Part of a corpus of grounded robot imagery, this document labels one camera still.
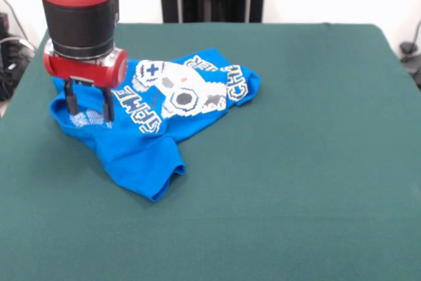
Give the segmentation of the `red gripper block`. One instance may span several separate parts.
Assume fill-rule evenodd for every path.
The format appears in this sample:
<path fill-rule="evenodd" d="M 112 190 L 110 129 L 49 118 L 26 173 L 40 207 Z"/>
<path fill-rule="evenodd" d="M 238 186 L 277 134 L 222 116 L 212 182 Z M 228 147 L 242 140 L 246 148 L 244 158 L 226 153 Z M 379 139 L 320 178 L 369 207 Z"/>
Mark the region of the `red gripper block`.
<path fill-rule="evenodd" d="M 78 102 L 73 91 L 73 80 L 96 86 L 104 97 L 103 117 L 105 122 L 114 121 L 114 105 L 111 89 L 117 88 L 125 79 L 128 54 L 125 50 L 114 47 L 104 57 L 90 61 L 67 59 L 55 53 L 53 42 L 48 39 L 43 50 L 43 62 L 47 72 L 64 81 L 66 106 L 71 115 L 77 115 Z"/>

